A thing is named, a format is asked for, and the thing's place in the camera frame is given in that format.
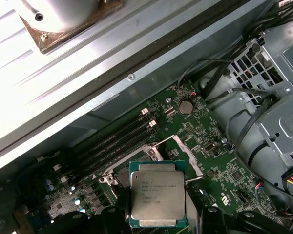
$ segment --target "black ram slot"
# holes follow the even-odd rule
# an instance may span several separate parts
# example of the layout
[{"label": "black ram slot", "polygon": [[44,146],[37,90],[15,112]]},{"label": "black ram slot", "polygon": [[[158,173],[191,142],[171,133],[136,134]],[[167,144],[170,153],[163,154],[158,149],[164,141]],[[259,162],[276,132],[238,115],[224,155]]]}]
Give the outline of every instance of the black ram slot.
[{"label": "black ram slot", "polygon": [[135,131],[130,136],[123,138],[122,141],[120,141],[120,144],[115,145],[114,147],[110,148],[101,157],[93,157],[91,159],[91,161],[89,161],[86,165],[84,165],[82,167],[79,167],[79,168],[74,168],[70,172],[69,177],[72,177],[72,176],[76,175],[76,173],[79,173],[80,171],[85,171],[87,168],[89,168],[89,166],[94,166],[95,163],[99,163],[101,160],[105,159],[108,155],[111,155],[111,154],[117,152],[118,150],[120,150],[121,148],[123,148],[124,146],[129,144],[131,141],[133,141],[136,138],[136,136],[139,136],[139,135],[141,135],[142,133],[144,133],[146,131],[148,131],[148,129],[142,127],[138,131]]},{"label": "black ram slot", "polygon": [[134,138],[132,141],[128,142],[127,144],[124,144],[121,148],[117,149],[116,151],[114,151],[110,155],[107,155],[106,157],[104,157],[103,159],[98,161],[97,163],[91,165],[81,175],[78,175],[76,178],[74,178],[72,180],[72,184],[75,184],[76,182],[79,182],[81,179],[87,177],[89,174],[95,172],[96,170],[98,170],[101,167],[104,167],[106,164],[108,164],[112,160],[120,157],[122,154],[127,152],[132,147],[136,146],[137,144],[139,144],[143,140],[149,138],[153,133],[154,133],[154,130],[148,131],[145,134],[140,134],[140,136]]},{"label": "black ram slot", "polygon": [[136,119],[133,119],[133,120],[127,122],[120,129],[118,129],[116,132],[111,133],[108,136],[104,137],[102,140],[95,142],[94,143],[95,145],[91,146],[90,149],[88,149],[86,152],[82,153],[80,156],[77,156],[77,157],[83,158],[95,150],[99,150],[99,149],[104,148],[106,145],[110,144],[110,141],[112,141],[113,139],[118,138],[118,137],[130,132],[132,129],[136,128],[137,126],[141,125],[141,122],[144,122],[145,119],[146,119],[145,117],[139,117],[139,118],[136,118]]},{"label": "black ram slot", "polygon": [[132,137],[134,135],[139,134],[140,132],[144,132],[147,130],[146,127],[147,123],[143,123],[142,125],[140,125],[138,128],[132,130],[131,132],[127,133],[126,135],[123,135],[121,138],[115,139],[113,142],[111,142],[110,145],[106,146],[105,148],[101,149],[100,151],[98,151],[97,153],[89,156],[86,160],[81,160],[79,162],[75,161],[75,163],[72,163],[70,165],[66,165],[62,168],[62,171],[65,173],[69,173],[71,170],[77,170],[80,167],[83,167],[83,165],[89,165],[92,164],[93,161],[98,160],[98,158],[100,158],[100,156],[102,155],[106,155],[110,152],[112,152],[113,150],[119,148],[120,145],[124,144],[126,141],[128,141],[129,139],[132,139]]},{"label": "black ram slot", "polygon": [[122,126],[120,126],[116,131],[114,131],[113,133],[109,134],[108,136],[105,136],[103,139],[101,140],[97,140],[93,143],[89,143],[90,141],[92,141],[91,139],[87,139],[84,142],[78,144],[77,146],[75,146],[72,149],[72,153],[68,155],[69,160],[67,161],[66,158],[66,162],[63,163],[62,166],[75,162],[77,159],[81,160],[83,157],[86,157],[88,154],[92,153],[95,150],[98,150],[99,148],[103,148],[104,146],[106,146],[111,140],[113,140],[114,138],[117,138],[123,134],[125,134],[128,131],[131,131],[133,128],[135,128],[136,126],[138,126],[139,124],[141,124],[141,122],[147,120],[147,115],[144,116],[136,116],[135,118],[127,121],[125,124],[123,124]]}]

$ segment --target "green circuit board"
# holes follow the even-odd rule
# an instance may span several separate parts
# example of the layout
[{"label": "green circuit board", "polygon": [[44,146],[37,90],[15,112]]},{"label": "green circuit board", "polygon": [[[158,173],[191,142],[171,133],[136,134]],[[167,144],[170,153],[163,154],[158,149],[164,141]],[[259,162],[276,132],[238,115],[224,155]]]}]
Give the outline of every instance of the green circuit board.
[{"label": "green circuit board", "polygon": [[[191,114],[184,114],[180,110],[180,104],[185,101],[190,102],[193,106]],[[225,137],[224,132],[199,95],[182,93],[176,86],[171,86],[99,131],[91,137],[91,142],[98,142],[100,139],[109,136],[115,129],[120,128],[124,123],[139,115],[144,108],[148,109],[150,118],[156,121],[156,132],[134,147],[128,148],[120,158],[145,144],[156,144],[172,135],[177,135],[192,151],[197,159],[198,166],[204,173],[203,179],[192,182],[189,186],[200,194],[205,206],[220,207],[224,212],[233,216],[243,210],[262,212],[255,199],[255,185],[252,182],[252,175],[235,158],[231,146],[222,141]],[[186,180],[197,177],[195,170],[189,163],[188,155],[180,149],[174,140],[168,139],[160,144],[158,151],[164,160],[184,160],[186,162]],[[135,160],[148,161],[147,157],[144,152],[134,155],[114,168],[114,177],[117,179],[122,177],[123,181],[127,179],[129,181],[129,162]],[[115,161],[103,165],[87,177],[84,182],[87,184],[94,177],[100,178],[106,168],[113,163]],[[117,198],[113,194],[112,188],[108,184],[98,184],[100,190],[106,196],[105,205],[114,205]],[[79,188],[79,192],[84,193],[84,190]],[[56,198],[59,202],[61,196],[57,195]],[[274,211],[274,205],[264,193],[261,193],[261,201],[266,209]],[[67,211],[72,209],[76,210],[77,208],[72,206]],[[284,224],[282,220],[275,219],[275,221]],[[150,229],[147,234],[185,234],[190,231],[189,226],[185,228],[157,228]]]},{"label": "green circuit board", "polygon": [[[167,103],[167,98],[171,98],[170,103]],[[178,108],[182,101],[193,104],[192,114],[180,113]],[[160,142],[171,135],[178,135],[194,153],[200,169],[206,175],[192,185],[203,193],[205,205],[220,207],[230,215],[236,215],[243,210],[260,211],[250,172],[240,165],[231,147],[221,142],[225,135],[200,96],[181,93],[172,86],[109,125],[100,134],[108,134],[144,108],[148,108],[156,119],[159,131],[143,144]],[[205,150],[211,143],[216,146]],[[186,161],[186,180],[196,178],[187,154],[182,152],[175,141],[167,140],[159,146],[159,151],[165,160]],[[261,200],[265,208],[274,210],[274,205],[263,193]]]}]

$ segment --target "metal panel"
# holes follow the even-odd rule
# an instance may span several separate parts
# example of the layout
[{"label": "metal panel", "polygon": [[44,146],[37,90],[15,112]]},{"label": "metal panel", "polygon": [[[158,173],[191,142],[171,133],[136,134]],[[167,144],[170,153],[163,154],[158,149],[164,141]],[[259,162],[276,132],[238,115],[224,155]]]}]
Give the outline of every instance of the metal panel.
[{"label": "metal panel", "polygon": [[293,85],[293,22],[265,32],[264,40],[272,64]]},{"label": "metal panel", "polygon": [[256,126],[275,152],[293,152],[293,95],[269,109]]},{"label": "metal panel", "polygon": [[224,48],[228,49],[239,37],[245,25],[254,16],[260,15],[271,2],[269,0],[252,0],[248,2],[134,72],[135,79],[125,78],[121,80],[75,111],[55,121],[48,128],[20,142],[12,150],[0,153],[0,168],[94,108],[98,111],[96,112],[97,116],[113,121],[151,95],[171,85],[183,73],[184,69],[195,60],[213,54],[214,56],[220,56],[220,54],[216,55],[217,52],[219,53]]},{"label": "metal panel", "polygon": [[0,0],[0,138],[219,1],[125,0],[42,55],[10,2]]}]

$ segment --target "integrated circuit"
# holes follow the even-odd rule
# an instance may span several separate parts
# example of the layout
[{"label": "integrated circuit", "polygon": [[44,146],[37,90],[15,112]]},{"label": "integrated circuit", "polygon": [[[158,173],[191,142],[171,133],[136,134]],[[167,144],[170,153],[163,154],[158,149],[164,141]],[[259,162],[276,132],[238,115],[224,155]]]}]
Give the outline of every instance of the integrated circuit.
[{"label": "integrated circuit", "polygon": [[132,227],[185,227],[185,162],[130,162]]},{"label": "integrated circuit", "polygon": [[242,177],[242,174],[239,171],[235,171],[234,173],[231,174],[234,180],[239,180]]}]

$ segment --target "ram slot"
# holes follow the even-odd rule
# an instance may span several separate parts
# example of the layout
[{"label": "ram slot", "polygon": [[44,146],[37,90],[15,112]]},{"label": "ram slot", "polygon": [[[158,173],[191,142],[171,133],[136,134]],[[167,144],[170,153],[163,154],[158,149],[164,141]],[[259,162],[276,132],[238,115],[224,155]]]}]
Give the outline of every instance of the ram slot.
[{"label": "ram slot", "polygon": [[104,156],[115,149],[119,148],[122,144],[127,142],[128,140],[132,139],[133,136],[140,132],[144,132],[147,130],[147,123],[143,123],[142,125],[138,126],[137,128],[133,129],[131,132],[128,132],[127,134],[123,135],[121,138],[114,139],[113,142],[111,142],[109,145],[107,145],[104,149],[101,149],[100,151],[94,153],[93,155],[89,155],[89,157],[82,161],[75,161],[74,163],[70,165],[65,165],[62,168],[62,172],[64,174],[73,173],[76,170],[79,170],[80,168],[84,168],[87,165],[90,165],[93,163],[93,161],[98,160],[101,156]]},{"label": "ram slot", "polygon": [[122,154],[136,146],[137,144],[141,143],[142,141],[148,139],[152,134],[154,134],[154,130],[147,130],[147,132],[143,132],[136,136],[134,139],[128,141],[118,149],[114,150],[112,153],[106,155],[99,161],[92,164],[90,167],[88,167],[86,170],[83,170],[83,173],[80,173],[79,175],[76,175],[76,177],[72,178],[70,182],[72,184],[75,184],[79,182],[80,180],[84,179],[85,177],[89,176],[90,174],[94,173],[96,170],[103,168],[108,163],[112,162],[113,160],[119,158],[121,159]]}]

